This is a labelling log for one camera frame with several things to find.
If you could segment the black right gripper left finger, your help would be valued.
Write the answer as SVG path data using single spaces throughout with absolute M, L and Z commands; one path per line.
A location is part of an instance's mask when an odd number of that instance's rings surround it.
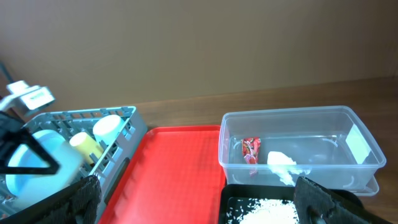
M 101 202 L 97 176 L 89 175 L 63 190 L 1 220 L 1 224 L 94 224 Z

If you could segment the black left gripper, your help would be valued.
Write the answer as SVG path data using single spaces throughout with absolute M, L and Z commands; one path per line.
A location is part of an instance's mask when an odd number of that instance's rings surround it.
M 26 129 L 21 129 L 23 125 L 23 120 L 1 112 L 1 174 L 55 174 L 60 165 Z M 9 167 L 11 156 L 21 144 L 28 146 L 48 167 Z

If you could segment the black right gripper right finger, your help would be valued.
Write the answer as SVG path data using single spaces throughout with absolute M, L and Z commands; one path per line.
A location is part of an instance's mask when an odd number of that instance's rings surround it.
M 306 177 L 299 177 L 296 181 L 294 205 L 299 222 L 304 224 L 383 224 L 388 222 Z

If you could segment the light blue plate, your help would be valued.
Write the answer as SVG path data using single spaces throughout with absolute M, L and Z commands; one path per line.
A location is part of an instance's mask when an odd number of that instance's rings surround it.
M 65 138 L 58 132 L 50 129 L 37 131 L 33 137 L 42 147 L 51 154 L 63 142 Z M 48 164 L 37 156 L 28 146 L 21 144 L 10 158 L 9 167 L 48 167 Z M 26 182 L 32 174 L 6 174 L 6 185 L 11 194 L 18 197 Z

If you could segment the white napkin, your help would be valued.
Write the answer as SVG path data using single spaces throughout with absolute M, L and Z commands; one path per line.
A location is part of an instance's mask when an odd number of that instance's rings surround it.
M 282 152 L 271 151 L 267 156 L 267 165 L 273 174 L 279 176 L 285 185 L 295 186 L 293 175 L 309 175 L 311 169 L 296 168 L 297 163 Z

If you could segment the yellow plastic cup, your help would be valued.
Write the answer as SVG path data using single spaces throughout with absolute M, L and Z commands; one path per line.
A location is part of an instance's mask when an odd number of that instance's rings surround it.
M 104 149 L 86 132 L 77 133 L 69 140 L 69 143 L 83 154 L 85 161 L 89 164 L 95 163 L 90 154 L 94 154 L 99 159 L 104 152 Z

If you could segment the pale blue bowl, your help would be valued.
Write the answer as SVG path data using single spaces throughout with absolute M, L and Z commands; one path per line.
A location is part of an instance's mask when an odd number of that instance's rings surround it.
M 119 133 L 123 134 L 124 120 L 122 117 L 116 114 L 111 114 L 101 118 L 93 126 L 93 134 L 96 142 L 100 143 L 103 141 L 106 145 L 110 145 L 118 137 Z

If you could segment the red snack wrapper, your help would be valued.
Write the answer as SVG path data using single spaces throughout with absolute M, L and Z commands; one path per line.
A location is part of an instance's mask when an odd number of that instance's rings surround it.
M 259 137 L 245 138 L 242 140 L 242 155 L 247 164 L 258 164 L 258 154 L 261 147 Z

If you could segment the green bowl with rice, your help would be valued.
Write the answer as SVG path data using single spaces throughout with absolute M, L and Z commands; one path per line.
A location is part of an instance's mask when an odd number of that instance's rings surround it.
M 55 174 L 27 175 L 13 206 L 21 210 L 25 209 L 68 187 L 84 162 L 81 153 L 67 141 L 50 152 L 50 155 L 58 162 L 60 166 L 58 171 Z

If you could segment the grey dishwasher rack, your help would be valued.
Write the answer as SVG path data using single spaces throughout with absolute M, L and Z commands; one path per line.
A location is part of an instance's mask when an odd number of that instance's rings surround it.
M 96 140 L 93 126 L 101 118 L 111 114 L 122 117 L 125 133 L 120 132 L 110 145 L 106 145 L 103 141 L 98 143 L 104 149 L 102 156 L 97 159 L 94 154 L 90 154 L 94 164 L 87 163 L 84 158 L 79 172 L 70 184 L 72 185 L 89 175 L 97 176 L 101 186 L 101 202 L 98 205 L 95 223 L 100 219 L 118 184 L 118 179 L 122 176 L 138 144 L 147 132 L 147 126 L 137 109 L 127 106 L 42 113 L 21 127 L 21 129 L 26 129 L 31 136 L 37 131 L 50 129 L 61 134 L 67 142 L 80 132 L 86 132 Z M 16 196 L 11 194 L 7 188 L 6 174 L 1 174 L 1 220 L 21 211 L 13 206 L 15 199 Z

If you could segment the clear plastic bin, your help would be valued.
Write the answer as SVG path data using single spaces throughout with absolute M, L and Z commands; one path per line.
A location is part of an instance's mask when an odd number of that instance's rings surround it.
M 247 164 L 242 140 L 259 137 L 258 164 Z M 311 169 L 307 177 L 329 188 L 358 196 L 379 192 L 375 173 L 386 157 L 358 115 L 347 106 L 318 106 L 238 111 L 223 116 L 218 160 L 228 184 L 291 186 L 267 165 L 271 151 L 291 157 L 296 168 Z

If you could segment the spilled rice and peanut shells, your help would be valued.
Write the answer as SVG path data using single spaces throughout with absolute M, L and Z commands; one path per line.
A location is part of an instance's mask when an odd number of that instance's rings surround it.
M 231 197 L 225 224 L 299 224 L 293 201 L 266 198 Z

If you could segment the black plastic bin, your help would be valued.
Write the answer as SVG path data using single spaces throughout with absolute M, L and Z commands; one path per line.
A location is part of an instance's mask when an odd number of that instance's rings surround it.
M 221 203 L 220 203 L 218 222 L 223 223 L 223 219 L 226 215 L 227 203 L 231 197 L 282 199 L 282 200 L 291 200 L 294 202 L 294 190 L 295 187 L 227 185 L 221 193 Z M 343 190 L 331 190 L 331 191 L 363 208 L 360 200 L 357 198 L 357 196 L 353 195 L 352 193 Z

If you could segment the red plastic tray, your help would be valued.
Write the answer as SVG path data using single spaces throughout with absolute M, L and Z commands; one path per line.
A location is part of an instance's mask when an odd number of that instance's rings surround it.
M 215 125 L 146 133 L 100 223 L 217 223 L 225 184 L 219 134 Z

